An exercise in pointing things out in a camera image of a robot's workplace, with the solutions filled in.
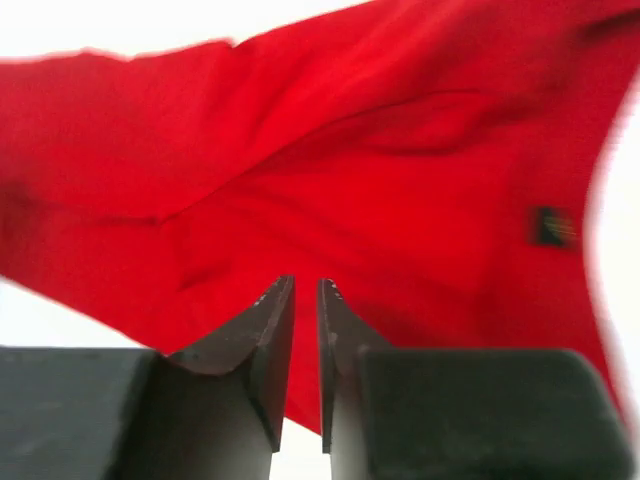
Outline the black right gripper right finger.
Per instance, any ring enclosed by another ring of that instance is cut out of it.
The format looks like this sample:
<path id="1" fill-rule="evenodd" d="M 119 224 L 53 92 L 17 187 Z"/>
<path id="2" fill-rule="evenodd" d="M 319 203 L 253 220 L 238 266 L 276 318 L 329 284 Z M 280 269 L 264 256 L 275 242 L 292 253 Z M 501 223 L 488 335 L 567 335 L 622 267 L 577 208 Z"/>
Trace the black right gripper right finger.
<path id="1" fill-rule="evenodd" d="M 631 479 L 597 371 L 566 349 L 399 348 L 317 290 L 323 452 L 335 479 Z"/>

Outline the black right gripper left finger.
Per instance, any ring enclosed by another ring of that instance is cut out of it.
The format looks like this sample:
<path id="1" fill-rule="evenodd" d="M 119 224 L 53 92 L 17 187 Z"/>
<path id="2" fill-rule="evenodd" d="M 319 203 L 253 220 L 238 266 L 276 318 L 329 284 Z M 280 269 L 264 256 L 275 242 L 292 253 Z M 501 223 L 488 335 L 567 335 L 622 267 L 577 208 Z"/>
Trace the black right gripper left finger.
<path id="1" fill-rule="evenodd" d="M 171 355 L 5 347 L 5 479 L 266 479 L 279 450 L 295 280 Z"/>

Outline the red t shirt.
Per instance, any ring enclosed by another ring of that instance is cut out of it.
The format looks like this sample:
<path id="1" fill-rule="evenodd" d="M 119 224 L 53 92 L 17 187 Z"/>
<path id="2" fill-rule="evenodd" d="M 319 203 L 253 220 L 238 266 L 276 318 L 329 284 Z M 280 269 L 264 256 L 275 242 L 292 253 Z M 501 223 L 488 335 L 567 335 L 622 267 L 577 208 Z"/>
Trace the red t shirt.
<path id="1" fill-rule="evenodd" d="M 6 61 L 1 273 L 164 353 L 294 276 L 312 430 L 322 278 L 395 345 L 571 349 L 619 398 L 585 205 L 638 63 L 635 1 L 371 1 Z"/>

